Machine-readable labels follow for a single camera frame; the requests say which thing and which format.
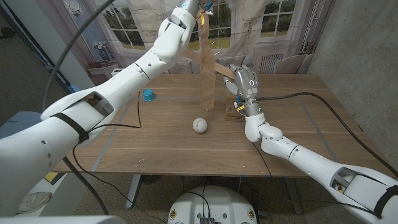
window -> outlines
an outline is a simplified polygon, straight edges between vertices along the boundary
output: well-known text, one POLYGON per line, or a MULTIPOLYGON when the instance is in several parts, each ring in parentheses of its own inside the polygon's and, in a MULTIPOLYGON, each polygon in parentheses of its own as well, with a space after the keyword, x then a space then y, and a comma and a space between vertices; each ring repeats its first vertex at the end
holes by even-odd
MULTIPOLYGON (((90 17, 81 0, 63 0, 63 6, 68 11, 76 28, 79 29, 90 17)), ((94 23, 88 25, 81 37, 85 41, 96 62, 108 62, 114 57, 94 23)))
POLYGON ((189 41, 188 48, 190 50, 199 50, 200 49, 198 24, 196 24, 192 30, 192 35, 191 35, 191 39, 189 41))
POLYGON ((213 14, 209 16, 211 49, 228 49, 231 45, 231 7, 225 0, 213 0, 213 14))
POLYGON ((106 22, 124 48, 145 50, 144 42, 127 3, 123 0, 118 2, 125 3, 125 5, 119 6, 118 4, 119 7, 108 7, 103 11, 102 14, 106 22))
POLYGON ((296 0, 271 0, 262 15, 261 37, 287 35, 296 0))

table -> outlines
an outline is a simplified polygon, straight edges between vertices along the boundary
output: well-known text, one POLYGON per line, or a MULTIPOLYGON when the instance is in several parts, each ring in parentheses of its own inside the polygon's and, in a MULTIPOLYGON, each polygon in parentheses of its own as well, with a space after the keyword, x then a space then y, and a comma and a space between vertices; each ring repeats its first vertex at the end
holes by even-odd
MULTIPOLYGON (((80 164, 100 173, 307 177, 289 162, 261 151, 268 171, 246 139, 244 123, 224 120, 226 89, 221 75, 217 75, 215 107, 204 113, 199 107, 199 79, 192 74, 159 75, 146 86, 153 89, 156 99, 139 102, 142 128, 109 127, 94 143, 76 150, 80 164), (208 122, 205 134, 194 132, 196 118, 208 122)), ((317 75, 259 75, 259 96, 300 91, 324 97, 353 132, 384 157, 317 75)), ((296 96, 260 104, 267 122, 296 143, 333 161, 392 175, 347 133, 320 100, 296 96)), ((113 122, 139 125, 137 98, 127 103, 113 122)), ((261 142, 256 146, 261 150, 261 142)), ((69 172, 63 162, 54 171, 69 172)))

black cable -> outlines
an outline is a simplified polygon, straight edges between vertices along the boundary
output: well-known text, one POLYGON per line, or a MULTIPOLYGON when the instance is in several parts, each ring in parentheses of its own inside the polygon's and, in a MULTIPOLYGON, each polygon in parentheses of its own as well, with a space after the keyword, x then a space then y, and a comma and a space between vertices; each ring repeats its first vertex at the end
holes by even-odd
MULTIPOLYGON (((87 135, 88 135, 88 133, 90 133, 90 132, 92 132, 92 131, 94 131, 94 130, 96 130, 96 129, 98 129, 98 128, 105 127, 105 126, 122 126, 122 127, 128 127, 128 128, 141 128, 141 127, 142 127, 142 126, 141 126, 141 117, 140 117, 140 115, 139 115, 139 99, 140 99, 140 93, 141 93, 141 92, 139 91, 139 92, 138 92, 138 101, 137 101, 137 113, 138 113, 139 127, 138 127, 138 126, 131 126, 131 125, 127 125, 127 124, 102 124, 102 125, 99 125, 99 126, 97 126, 97 127, 91 128, 91 129, 87 132, 87 135)), ((86 169, 84 169, 84 168, 80 165, 80 163, 79 163, 78 160, 77 160, 76 154, 75 154, 75 150, 76 150, 77 145, 79 145, 79 143, 76 144, 76 146, 73 147, 73 149, 72 149, 72 155, 73 155, 73 158, 75 159, 75 162, 76 162, 77 166, 78 166, 83 172, 85 172, 86 174, 88 174, 88 175, 94 177, 95 179, 99 180, 100 182, 102 182, 102 183, 104 183, 104 184, 108 184, 108 185, 112 186, 112 187, 113 187, 117 192, 119 192, 119 194, 121 194, 125 199, 127 199, 130 203, 134 204, 134 203, 133 203, 132 201, 130 201, 130 200, 128 199, 128 197, 125 196, 115 185, 113 185, 113 184, 111 184, 111 183, 109 183, 109 182, 107 182, 107 181, 101 180, 99 177, 97 177, 96 175, 94 175, 94 174, 91 173, 91 172, 88 172, 86 169)))
POLYGON ((398 177, 398 171, 396 171, 388 162, 386 162, 383 158, 378 156, 375 152, 372 151, 365 143, 363 143, 355 134, 352 132, 352 130, 347 126, 347 124, 340 118, 340 116, 336 113, 336 111, 330 106, 330 104, 323 99, 321 96, 315 94, 315 93, 309 93, 309 92, 300 92, 300 93, 294 93, 290 95, 285 95, 285 96, 273 96, 273 97, 259 97, 256 100, 257 101, 262 101, 262 100, 281 100, 281 99, 286 99, 294 96, 300 96, 300 95, 310 95, 318 98, 321 100, 328 108, 329 110, 336 116, 338 121, 344 126, 344 128, 347 130, 347 132, 362 146, 365 148, 365 150, 368 151, 373 157, 375 157, 381 164, 383 164, 385 167, 387 167, 396 177, 398 177))
POLYGON ((50 86, 52 83, 52 80, 58 73, 62 62, 65 60, 65 57, 67 57, 67 54, 69 53, 69 50, 72 48, 73 44, 75 44, 76 40, 80 37, 80 35, 83 33, 83 31, 88 27, 88 25, 103 11, 105 10, 114 0, 107 0, 104 4, 102 4, 87 20, 86 22, 77 30, 77 32, 73 35, 72 39, 69 41, 68 45, 65 47, 65 49, 62 51, 60 58, 58 59, 57 63, 55 64, 54 69, 52 70, 52 73, 50 75, 49 81, 47 82, 47 86, 45 87, 44 91, 44 97, 43 97, 43 108, 42 111, 46 109, 46 101, 49 95, 49 90, 50 86))
POLYGON ((181 176, 181 177, 182 177, 182 193, 184 193, 184 191, 185 191, 184 176, 181 176))
MULTIPOLYGON (((209 209, 209 218, 210 218, 210 206, 209 206, 209 203, 207 202, 207 200, 204 198, 204 196, 202 196, 202 195, 200 195, 200 194, 197 194, 197 193, 195 193, 195 192, 186 192, 186 193, 191 193, 191 194, 197 195, 197 196, 199 196, 199 197, 202 198, 202 201, 204 200, 204 201, 206 202, 207 208, 209 209)), ((203 207, 203 218, 204 218, 204 217, 205 217, 205 208, 203 207)))
POLYGON ((102 201, 101 197, 98 195, 97 191, 94 187, 77 171, 77 169, 73 166, 73 164, 69 161, 69 159, 65 156, 63 159, 64 163, 69 167, 69 169, 79 178, 79 180, 87 187, 87 189, 93 194, 94 198, 97 200, 105 215, 109 215, 108 209, 105 206, 105 203, 102 201))
POLYGON ((238 189, 236 189, 236 193, 239 193, 239 190, 241 190, 241 184, 242 184, 242 177, 239 177, 239 184, 238 184, 238 189))
POLYGON ((162 223, 166 224, 166 222, 163 221, 161 218, 157 218, 157 217, 155 217, 155 216, 153 216, 153 215, 149 215, 149 214, 148 214, 147 212, 145 212, 143 209, 139 208, 138 205, 134 205, 134 206, 137 207, 138 210, 144 212, 147 216, 149 216, 149 217, 151 217, 151 218, 155 218, 155 219, 157 219, 157 220, 160 220, 160 221, 162 221, 162 223))
POLYGON ((264 165, 266 165, 267 170, 268 170, 268 173, 269 173, 270 177, 272 178, 272 174, 271 174, 271 171, 269 171, 269 168, 268 168, 268 165, 267 165, 267 163, 266 163, 266 160, 265 160, 264 157, 261 155, 260 150, 259 150, 259 149, 257 148, 257 146, 254 144, 254 142, 252 142, 252 144, 253 144, 253 146, 257 149, 257 152, 259 152, 259 155, 261 156, 261 159, 262 159, 262 161, 264 162, 264 165))
POLYGON ((374 212, 372 212, 372 211, 370 211, 370 210, 368 210, 366 208, 361 208, 359 206, 348 204, 348 203, 343 203, 343 202, 334 202, 334 201, 326 201, 326 200, 292 200, 292 199, 289 200, 289 199, 286 199, 286 198, 283 198, 283 197, 281 197, 281 198, 283 200, 285 200, 285 201, 288 201, 288 202, 320 202, 320 203, 334 203, 334 204, 338 204, 338 205, 346 205, 346 206, 349 206, 349 207, 360 209, 360 210, 362 210, 364 212, 368 212, 368 213, 370 213, 372 215, 375 215, 374 212))
MULTIPOLYGON (((207 184, 207 177, 205 177, 205 185, 203 186, 203 191, 201 192, 201 196, 202 196, 201 203, 203 205, 203 217, 205 217, 205 202, 203 200, 205 199, 206 184, 207 184)), ((210 207, 208 206, 208 208, 209 208, 208 218, 210 218, 210 207)))

cardboard piece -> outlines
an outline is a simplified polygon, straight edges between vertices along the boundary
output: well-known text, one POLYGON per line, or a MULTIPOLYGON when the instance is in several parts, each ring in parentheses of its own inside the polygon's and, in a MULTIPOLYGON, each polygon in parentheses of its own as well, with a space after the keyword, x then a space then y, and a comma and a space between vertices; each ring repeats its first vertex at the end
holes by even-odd
MULTIPOLYGON (((180 54, 184 57, 187 57, 191 60, 196 61, 197 63, 201 63, 201 55, 198 53, 195 53, 189 49, 184 50, 183 52, 180 52, 180 54)), ((215 70, 216 70, 216 72, 220 72, 221 74, 235 80, 235 74, 229 68, 222 66, 219 63, 215 63, 215 70)))
POLYGON ((216 91, 215 56, 210 50, 208 14, 201 14, 198 26, 201 29, 200 108, 206 112, 214 108, 216 91))

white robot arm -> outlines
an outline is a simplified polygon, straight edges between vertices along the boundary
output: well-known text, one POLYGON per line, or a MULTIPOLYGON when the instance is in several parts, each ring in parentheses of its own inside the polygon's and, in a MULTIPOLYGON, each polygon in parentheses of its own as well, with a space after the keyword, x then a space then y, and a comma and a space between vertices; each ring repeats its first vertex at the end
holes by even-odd
POLYGON ((184 0, 159 29, 153 48, 102 85, 82 90, 49 106, 42 122, 0 139, 0 217, 14 216, 26 193, 81 143, 94 141, 119 109, 158 74, 175 65, 187 48, 195 17, 196 0, 184 0))
POLYGON ((262 138, 261 149, 283 158, 316 180, 339 202, 355 205, 373 212, 344 205, 345 209, 366 223, 380 218, 396 217, 398 207, 398 181, 378 171, 333 162, 287 137, 266 122, 257 98, 258 79, 246 66, 230 65, 235 73, 236 86, 226 79, 232 95, 239 93, 246 110, 245 134, 251 142, 262 138))

